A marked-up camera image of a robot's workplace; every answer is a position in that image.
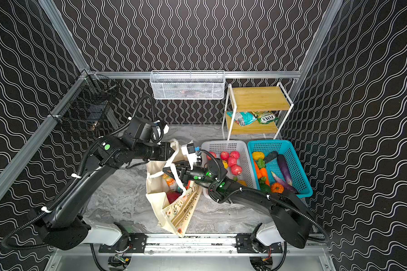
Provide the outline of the pink dragon fruit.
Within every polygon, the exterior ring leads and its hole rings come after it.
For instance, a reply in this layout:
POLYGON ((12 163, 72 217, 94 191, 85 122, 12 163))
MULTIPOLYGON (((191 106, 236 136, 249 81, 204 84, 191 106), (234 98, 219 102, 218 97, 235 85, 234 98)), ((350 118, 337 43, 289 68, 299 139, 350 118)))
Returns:
POLYGON ((182 193, 176 191, 169 191, 168 193, 166 193, 166 196, 169 204, 173 204, 180 196, 182 196, 182 193))

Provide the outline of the floral canvas grocery bag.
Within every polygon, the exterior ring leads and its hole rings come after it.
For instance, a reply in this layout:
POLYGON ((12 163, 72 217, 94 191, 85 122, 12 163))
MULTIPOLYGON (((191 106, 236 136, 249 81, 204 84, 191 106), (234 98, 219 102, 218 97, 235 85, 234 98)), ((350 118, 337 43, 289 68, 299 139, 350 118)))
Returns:
POLYGON ((176 139, 169 144, 174 154, 167 161, 150 161, 147 164, 146 197, 158 220, 158 225, 172 234, 183 238, 191 222, 194 210, 202 193, 202 187, 191 183, 182 185, 179 174, 168 177, 164 169, 179 169, 179 163, 188 157, 183 154, 185 146, 176 139))

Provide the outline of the orange candy bag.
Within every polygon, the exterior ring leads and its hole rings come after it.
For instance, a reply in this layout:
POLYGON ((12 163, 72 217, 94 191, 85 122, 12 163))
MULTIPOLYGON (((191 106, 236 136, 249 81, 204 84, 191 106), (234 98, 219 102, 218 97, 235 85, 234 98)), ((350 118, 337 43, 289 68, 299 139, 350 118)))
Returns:
POLYGON ((162 179, 165 181, 165 183, 168 185, 168 187, 171 190, 176 190, 177 189, 177 184, 176 181, 173 177, 169 176, 168 174, 163 174, 162 179))

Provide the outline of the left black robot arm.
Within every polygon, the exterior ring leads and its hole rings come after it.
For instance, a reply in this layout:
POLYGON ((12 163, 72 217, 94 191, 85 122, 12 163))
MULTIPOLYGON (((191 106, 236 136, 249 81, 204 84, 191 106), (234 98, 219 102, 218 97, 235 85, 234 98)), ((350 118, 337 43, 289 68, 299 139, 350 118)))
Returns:
POLYGON ((168 142, 128 145, 113 135, 99 138, 84 153, 72 181, 33 218, 6 235, 2 246, 11 250, 34 250, 47 246, 70 250, 76 247, 92 230, 92 226, 84 222, 81 209, 105 180, 133 159, 167 161, 174 152, 168 142), (11 243, 12 236, 31 225, 38 226, 41 244, 21 246, 11 243))

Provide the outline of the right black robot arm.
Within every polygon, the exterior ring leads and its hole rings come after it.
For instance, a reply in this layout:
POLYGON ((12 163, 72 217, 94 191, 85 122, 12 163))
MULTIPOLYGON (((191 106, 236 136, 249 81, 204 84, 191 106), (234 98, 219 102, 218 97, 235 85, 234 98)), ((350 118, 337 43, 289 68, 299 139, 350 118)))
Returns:
POLYGON ((181 161, 162 171, 182 185, 191 182, 206 188, 216 203, 240 204, 268 215, 277 231, 271 235, 294 247, 304 248, 307 241, 330 241, 329 234, 297 195, 290 191, 267 193, 244 186, 229 178, 227 169, 218 160, 211 160, 207 167, 191 167, 186 161, 181 161))

